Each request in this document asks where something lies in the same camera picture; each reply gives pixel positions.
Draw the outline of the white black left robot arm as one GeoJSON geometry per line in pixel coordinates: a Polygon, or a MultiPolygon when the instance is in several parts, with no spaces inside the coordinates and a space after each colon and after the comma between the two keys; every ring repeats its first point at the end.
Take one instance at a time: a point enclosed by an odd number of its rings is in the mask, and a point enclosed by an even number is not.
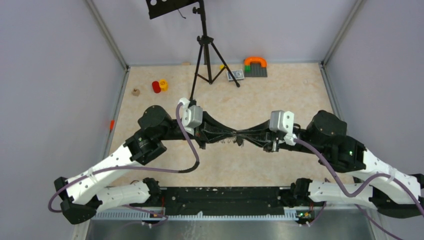
{"type": "Polygon", "coordinates": [[[59,212],[73,225],[88,221],[98,212],[133,203],[154,207],[160,202],[160,189],[153,178],[112,187],[111,183],[131,170],[153,171],[149,163],[166,151],[164,141],[185,140],[195,161],[176,174],[187,174],[200,165],[195,145],[219,142],[237,134],[237,130],[213,119],[200,106],[181,100],[175,118],[159,105],[150,106],[138,120],[140,126],[114,152],[84,172],[54,181],[59,212]]]}

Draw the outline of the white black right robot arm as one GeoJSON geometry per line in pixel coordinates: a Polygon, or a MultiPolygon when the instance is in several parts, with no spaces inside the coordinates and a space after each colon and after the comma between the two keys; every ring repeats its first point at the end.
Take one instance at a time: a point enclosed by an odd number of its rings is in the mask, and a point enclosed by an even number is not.
{"type": "Polygon", "coordinates": [[[313,202],[346,202],[367,207],[397,219],[424,213],[424,176],[403,173],[375,156],[347,134],[346,122],[320,110],[306,128],[294,122],[291,111],[277,110],[260,125],[238,130],[238,139],[267,152],[281,149],[314,154],[334,183],[308,180],[293,192],[299,206],[313,202]]]}

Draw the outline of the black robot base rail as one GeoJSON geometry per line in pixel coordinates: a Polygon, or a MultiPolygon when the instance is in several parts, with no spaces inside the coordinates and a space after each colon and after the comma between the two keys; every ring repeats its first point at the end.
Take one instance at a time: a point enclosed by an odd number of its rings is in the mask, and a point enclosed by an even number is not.
{"type": "Polygon", "coordinates": [[[284,215],[286,209],[324,206],[313,202],[304,189],[291,186],[197,186],[162,187],[136,207],[159,208],[167,216],[264,217],[284,215]]]}

